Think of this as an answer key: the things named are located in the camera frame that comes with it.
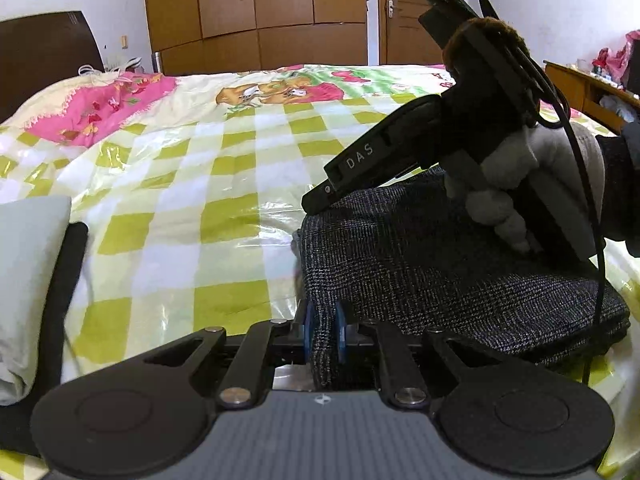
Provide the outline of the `right hand in grey glove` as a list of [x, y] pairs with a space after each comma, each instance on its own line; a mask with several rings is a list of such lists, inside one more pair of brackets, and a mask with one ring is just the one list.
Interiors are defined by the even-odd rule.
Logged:
[[544, 126], [524, 128], [504, 139], [480, 163], [480, 171], [465, 177], [462, 169], [446, 174], [446, 193], [461, 200], [470, 218], [494, 229], [518, 252], [530, 249], [533, 214], [514, 203], [514, 194], [531, 184], [542, 204], [563, 229], [576, 220], [589, 229], [588, 205], [577, 162], [566, 133]]

